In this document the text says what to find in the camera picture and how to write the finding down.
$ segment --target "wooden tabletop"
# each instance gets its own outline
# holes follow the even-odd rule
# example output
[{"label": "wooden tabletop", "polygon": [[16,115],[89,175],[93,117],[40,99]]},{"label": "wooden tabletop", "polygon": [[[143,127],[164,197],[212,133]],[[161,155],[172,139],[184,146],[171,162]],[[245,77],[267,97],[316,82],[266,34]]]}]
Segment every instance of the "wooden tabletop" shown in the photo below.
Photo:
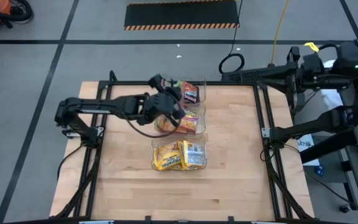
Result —
[{"label": "wooden tabletop", "polygon": [[[95,98],[97,86],[98,82],[84,82],[79,97]],[[113,86],[111,98],[146,91],[155,93],[149,86],[118,85]],[[276,126],[291,126],[284,95],[271,88],[269,96]],[[109,116],[92,219],[144,220],[151,215],[153,220],[227,220],[228,216],[237,221],[274,220],[266,166],[259,159],[262,141],[252,87],[207,86],[205,107],[208,165],[190,172],[153,170],[152,140],[136,133],[126,121]],[[90,124],[90,114],[81,117]],[[265,111],[264,118],[269,125]],[[139,129],[157,133],[153,125]],[[296,147],[295,141],[288,143]],[[79,139],[68,140],[65,155],[79,144]],[[60,212],[77,190],[84,154],[82,150],[64,163],[51,215]],[[289,191],[313,216],[299,154],[284,148],[282,161]],[[283,206],[280,210],[284,217]]]}]

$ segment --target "yellow cable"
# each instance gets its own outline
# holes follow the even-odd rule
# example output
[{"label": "yellow cable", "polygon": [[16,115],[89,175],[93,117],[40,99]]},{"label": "yellow cable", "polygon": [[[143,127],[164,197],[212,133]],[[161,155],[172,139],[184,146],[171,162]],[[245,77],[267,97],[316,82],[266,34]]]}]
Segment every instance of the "yellow cable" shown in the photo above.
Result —
[{"label": "yellow cable", "polygon": [[280,23],[278,23],[278,27],[277,27],[277,30],[276,30],[276,35],[275,35],[275,37],[274,37],[274,43],[273,43],[272,60],[270,61],[270,63],[273,63],[273,61],[274,61],[274,55],[276,54],[277,36],[278,36],[278,32],[279,32],[279,30],[280,30],[280,28],[281,28],[281,24],[283,23],[285,13],[287,12],[288,3],[290,3],[290,0],[287,0],[287,1],[286,1],[283,14],[281,15]]}]

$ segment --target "clear plastic container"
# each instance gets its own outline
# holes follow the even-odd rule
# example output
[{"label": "clear plastic container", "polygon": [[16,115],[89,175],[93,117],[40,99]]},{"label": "clear plastic container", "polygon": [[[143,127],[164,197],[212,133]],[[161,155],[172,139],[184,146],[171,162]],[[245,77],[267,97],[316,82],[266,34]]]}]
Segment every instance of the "clear plastic container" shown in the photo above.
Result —
[{"label": "clear plastic container", "polygon": [[[196,87],[197,89],[197,95],[196,95],[196,104],[197,103],[202,103],[205,101],[206,99],[206,79],[204,76],[202,75],[194,75],[194,76],[180,76],[180,77],[173,77],[170,75],[161,75],[167,82],[172,83],[171,85],[175,86],[176,83],[178,83],[178,80],[181,81],[185,81],[188,82],[190,84],[192,84],[193,86]],[[191,101],[186,100],[185,101],[185,97],[183,96],[184,92],[182,91],[182,99],[181,99],[181,105],[189,105],[189,104],[194,104],[194,103],[190,103]]]},{"label": "clear plastic container", "polygon": [[152,141],[154,170],[200,170],[207,165],[206,144],[202,134],[171,135]]},{"label": "clear plastic container", "polygon": [[[203,134],[206,129],[206,108],[203,103],[185,105],[186,116],[182,118],[180,127],[176,130],[178,134]],[[165,116],[159,116],[154,122],[155,130],[167,133],[175,129],[171,121]]]}]

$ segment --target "black and orange striped mat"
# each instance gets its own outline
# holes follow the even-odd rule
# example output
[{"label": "black and orange striped mat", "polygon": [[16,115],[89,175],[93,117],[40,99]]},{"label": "black and orange striped mat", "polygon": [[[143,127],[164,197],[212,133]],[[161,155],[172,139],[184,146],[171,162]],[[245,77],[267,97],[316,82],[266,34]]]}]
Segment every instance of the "black and orange striped mat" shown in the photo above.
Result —
[{"label": "black and orange striped mat", "polygon": [[235,0],[145,2],[127,6],[124,29],[228,29],[236,24]]}]

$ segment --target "warning stripe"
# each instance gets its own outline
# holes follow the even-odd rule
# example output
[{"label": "warning stripe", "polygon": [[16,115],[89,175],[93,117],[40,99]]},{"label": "warning stripe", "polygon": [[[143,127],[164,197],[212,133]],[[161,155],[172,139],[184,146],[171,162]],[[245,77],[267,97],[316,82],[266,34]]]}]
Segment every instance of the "warning stripe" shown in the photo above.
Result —
[{"label": "warning stripe", "polygon": [[143,4],[181,4],[181,3],[198,3],[198,2],[219,2],[219,1],[235,1],[235,0],[198,0],[198,1],[180,1],[180,2],[138,2],[129,3],[131,5],[143,5]]},{"label": "warning stripe", "polygon": [[224,24],[168,24],[168,25],[141,25],[125,26],[124,30],[167,30],[167,29],[232,29],[235,23]]}]

